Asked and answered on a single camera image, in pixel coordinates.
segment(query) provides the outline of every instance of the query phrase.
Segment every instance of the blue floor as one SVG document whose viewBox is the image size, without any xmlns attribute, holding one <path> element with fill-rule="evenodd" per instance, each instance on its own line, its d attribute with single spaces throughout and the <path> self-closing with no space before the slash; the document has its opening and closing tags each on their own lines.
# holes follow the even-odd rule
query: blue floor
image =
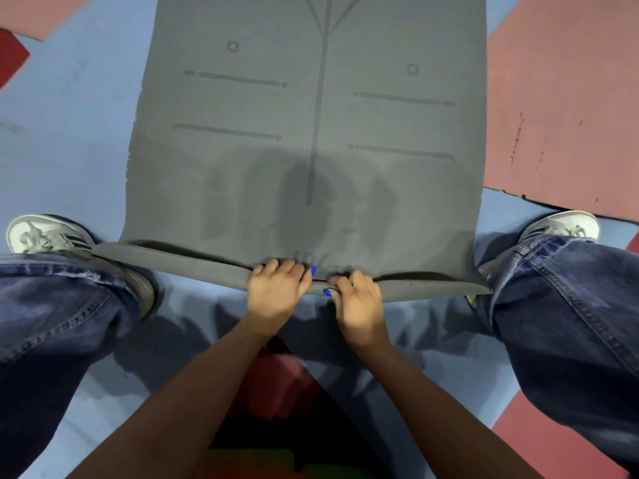
<svg viewBox="0 0 639 479">
<path fill-rule="evenodd" d="M 518 0 L 487 0 L 492 32 Z M 24 213 L 71 218 L 102 240 L 124 223 L 126 160 L 156 0 L 92 0 L 45 43 L 22 39 L 32 57 L 0 92 L 0 227 Z M 507 248 L 549 209 L 484 190 L 477 257 Z M 603 220 L 601 241 L 625 247 L 636 226 Z M 0 244 L 0 251 L 6 251 Z M 168 274 L 165 299 L 85 377 L 42 456 L 25 478 L 63 478 L 100 441 L 244 312 L 237 290 Z M 281 337 L 352 418 L 396 477 L 426 466 L 383 391 L 361 370 L 308 297 Z M 386 307 L 395 343 L 424 372 L 492 426 L 518 385 L 504 347 L 484 333 L 462 299 Z"/>
</svg>

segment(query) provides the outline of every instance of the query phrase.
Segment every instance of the finger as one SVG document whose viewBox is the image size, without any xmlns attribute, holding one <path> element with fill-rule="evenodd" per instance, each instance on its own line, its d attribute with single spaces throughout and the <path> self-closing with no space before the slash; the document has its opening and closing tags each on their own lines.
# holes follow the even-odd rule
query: finger
<svg viewBox="0 0 639 479">
<path fill-rule="evenodd" d="M 339 291 L 342 293 L 342 296 L 344 297 L 350 296 L 351 294 L 355 292 L 355 289 L 353 289 L 353 284 L 351 283 L 351 281 L 349 281 L 344 276 L 331 277 L 328 280 L 328 283 L 336 286 L 339 289 Z"/>
<path fill-rule="evenodd" d="M 349 279 L 353 283 L 353 287 L 357 290 L 366 289 L 366 279 L 361 271 L 353 271 L 351 278 Z"/>
<path fill-rule="evenodd" d="M 279 266 L 279 262 L 277 261 L 276 258 L 273 258 L 265 267 L 264 267 L 264 271 L 263 273 L 267 274 L 267 275 L 271 275 L 273 272 L 275 272 L 277 270 L 277 267 Z"/>
<path fill-rule="evenodd" d="M 330 292 L 330 298 L 335 303 L 335 317 L 338 321 L 342 320 L 342 293 L 337 289 L 327 289 Z"/>
<path fill-rule="evenodd" d="M 372 281 L 372 277 L 371 276 L 364 276 L 364 279 L 366 279 L 366 288 L 368 288 L 368 292 L 370 292 L 371 294 L 375 294 L 375 282 Z"/>
<path fill-rule="evenodd" d="M 293 268 L 289 271 L 289 274 L 297 277 L 297 280 L 301 279 L 302 276 L 304 275 L 304 265 L 303 264 L 294 265 Z"/>
<path fill-rule="evenodd" d="M 258 265 L 257 267 L 253 269 L 253 272 L 251 272 L 251 277 L 260 275 L 263 270 L 264 270 L 264 264 Z"/>
<path fill-rule="evenodd" d="M 284 262 L 282 262 L 282 265 L 280 265 L 280 268 L 277 270 L 277 272 L 291 272 L 291 269 L 295 266 L 295 261 L 294 260 L 285 260 Z"/>
<path fill-rule="evenodd" d="M 308 269 L 304 273 L 304 275 L 302 276 L 302 280 L 300 281 L 300 286 L 299 286 L 299 291 L 298 291 L 298 299 L 301 299 L 302 296 L 309 291 L 309 288 L 311 287 L 312 283 L 313 283 L 313 274 L 311 274 L 311 270 Z"/>
</svg>

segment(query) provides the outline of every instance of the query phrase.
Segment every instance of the forearm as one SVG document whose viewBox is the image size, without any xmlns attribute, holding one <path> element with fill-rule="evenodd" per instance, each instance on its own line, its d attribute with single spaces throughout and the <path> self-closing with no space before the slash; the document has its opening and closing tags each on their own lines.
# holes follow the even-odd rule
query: forearm
<svg viewBox="0 0 639 479">
<path fill-rule="evenodd" d="M 438 479 L 540 475 L 444 389 L 388 343 L 359 351 L 408 425 Z"/>
<path fill-rule="evenodd" d="M 188 477 L 267 340 L 248 320 L 241 320 L 146 401 L 69 477 Z"/>
</svg>

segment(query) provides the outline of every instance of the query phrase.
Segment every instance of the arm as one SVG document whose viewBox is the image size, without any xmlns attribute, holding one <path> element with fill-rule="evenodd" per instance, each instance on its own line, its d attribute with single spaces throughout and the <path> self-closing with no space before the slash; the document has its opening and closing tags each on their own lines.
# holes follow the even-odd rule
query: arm
<svg viewBox="0 0 639 479">
<path fill-rule="evenodd" d="M 388 339 L 379 286 L 355 271 L 331 279 L 337 321 L 404 418 L 439 479 L 541 476 L 463 405 L 407 362 Z"/>
<path fill-rule="evenodd" d="M 262 346 L 291 317 L 313 280 L 289 260 L 259 265 L 248 313 L 93 451 L 69 479 L 189 477 L 213 440 Z"/>
</svg>

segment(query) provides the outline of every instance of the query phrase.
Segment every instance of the person's right hand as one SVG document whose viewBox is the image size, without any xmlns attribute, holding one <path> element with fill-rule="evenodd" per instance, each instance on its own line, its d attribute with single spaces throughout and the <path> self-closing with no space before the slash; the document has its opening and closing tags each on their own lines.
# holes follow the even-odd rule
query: person's right hand
<svg viewBox="0 0 639 479">
<path fill-rule="evenodd" d="M 381 304 L 381 291 L 370 276 L 354 271 L 350 278 L 336 276 L 328 280 L 336 289 L 327 289 L 337 310 L 337 323 L 350 346 L 356 351 L 390 342 Z"/>
</svg>

